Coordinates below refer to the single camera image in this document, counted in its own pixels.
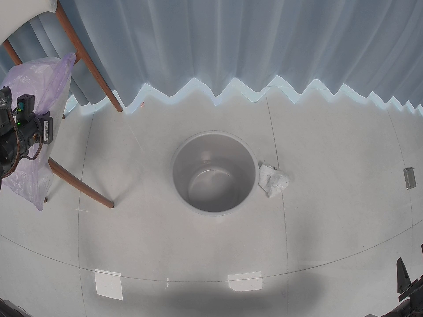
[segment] barcode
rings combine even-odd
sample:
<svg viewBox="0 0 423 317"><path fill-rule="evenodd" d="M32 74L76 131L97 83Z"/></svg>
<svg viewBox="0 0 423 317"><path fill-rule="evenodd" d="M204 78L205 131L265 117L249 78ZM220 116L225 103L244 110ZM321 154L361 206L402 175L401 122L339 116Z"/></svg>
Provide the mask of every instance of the barcode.
<svg viewBox="0 0 423 317"><path fill-rule="evenodd" d="M49 121L44 121L44 141L49 142Z"/></svg>

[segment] white crumpled tissue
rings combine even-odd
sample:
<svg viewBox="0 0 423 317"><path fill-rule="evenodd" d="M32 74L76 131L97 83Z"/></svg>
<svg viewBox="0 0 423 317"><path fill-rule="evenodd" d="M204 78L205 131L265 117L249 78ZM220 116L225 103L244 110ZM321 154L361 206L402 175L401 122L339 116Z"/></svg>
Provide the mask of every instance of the white crumpled tissue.
<svg viewBox="0 0 423 317"><path fill-rule="evenodd" d="M263 163L260 167L258 185L266 190L269 197L282 192L289 184L289 177L282 170Z"/></svg>

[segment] tiled floor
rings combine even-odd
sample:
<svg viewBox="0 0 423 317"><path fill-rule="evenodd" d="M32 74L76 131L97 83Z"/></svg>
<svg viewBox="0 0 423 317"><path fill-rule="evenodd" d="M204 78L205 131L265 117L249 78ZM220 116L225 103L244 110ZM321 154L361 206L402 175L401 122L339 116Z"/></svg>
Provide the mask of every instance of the tiled floor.
<svg viewBox="0 0 423 317"><path fill-rule="evenodd" d="M324 95L310 87L293 104L275 87L252 103L234 89L215 106L194 91L173 105L149 97L131 115L77 106L52 157L115 208L58 179L41 213L2 189L0 297L34 317L387 313L398 257L412 279L423 273L423 117ZM219 217L183 205L171 158L206 130L288 172L283 196L256 187ZM96 293L96 269L121 274L123 300Z"/></svg>

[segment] translucent bag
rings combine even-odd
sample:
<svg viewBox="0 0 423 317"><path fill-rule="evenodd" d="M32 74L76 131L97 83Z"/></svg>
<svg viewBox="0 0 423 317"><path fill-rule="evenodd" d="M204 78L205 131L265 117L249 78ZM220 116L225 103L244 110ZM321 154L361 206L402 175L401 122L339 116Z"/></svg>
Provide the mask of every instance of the translucent bag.
<svg viewBox="0 0 423 317"><path fill-rule="evenodd" d="M12 91L12 108L16 106L18 97L31 94L35 95L34 113L45 114L50 111L53 118L52 143L43 145L40 155L34 161L23 158L16 171L2 180L3 185L33 203L39 211L43 210L44 198L53 180L48 159L66 106L75 57L74 53L69 53L63 59L46 57L15 66L1 85L8 86ZM34 156L38 146L36 143L29 149L29 156Z"/></svg>

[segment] curtain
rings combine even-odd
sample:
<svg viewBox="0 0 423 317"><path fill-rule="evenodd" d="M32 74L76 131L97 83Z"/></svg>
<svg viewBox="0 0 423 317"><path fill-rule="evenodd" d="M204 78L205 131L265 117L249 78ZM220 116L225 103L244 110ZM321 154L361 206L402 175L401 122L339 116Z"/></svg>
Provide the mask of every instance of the curtain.
<svg viewBox="0 0 423 317"><path fill-rule="evenodd" d="M276 75L298 93L319 79L333 94L345 83L384 102L423 100L423 0L60 1L126 106L145 83L172 96L195 77L217 96L234 77L260 91ZM10 42L24 61L74 50L52 13ZM82 61L71 91L81 104L104 98Z"/></svg>

